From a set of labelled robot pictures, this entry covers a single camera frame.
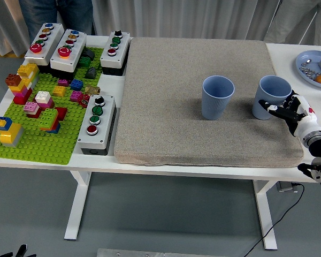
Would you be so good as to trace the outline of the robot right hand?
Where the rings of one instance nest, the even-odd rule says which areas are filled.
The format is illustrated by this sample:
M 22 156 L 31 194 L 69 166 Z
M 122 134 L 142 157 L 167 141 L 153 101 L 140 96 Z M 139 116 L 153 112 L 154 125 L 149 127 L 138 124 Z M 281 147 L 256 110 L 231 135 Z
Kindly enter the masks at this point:
M 292 91 L 280 106 L 265 100 L 259 100 L 258 103 L 269 114 L 283 119 L 291 135 L 299 138 L 303 144 L 310 145 L 321 139 L 317 116 L 307 100 L 298 93 Z

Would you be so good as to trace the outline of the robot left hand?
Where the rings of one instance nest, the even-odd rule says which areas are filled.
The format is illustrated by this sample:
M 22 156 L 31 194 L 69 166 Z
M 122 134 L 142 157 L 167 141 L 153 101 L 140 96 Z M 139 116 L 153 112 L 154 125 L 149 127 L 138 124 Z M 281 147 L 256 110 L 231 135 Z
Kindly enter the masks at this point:
M 18 251 L 16 252 L 16 254 L 13 254 L 13 252 L 7 252 L 7 253 L 4 253 L 2 255 L 0 255 L 0 257 L 24 257 L 26 252 L 27 252 L 27 249 L 28 249 L 28 246 L 27 244 L 22 244 Z

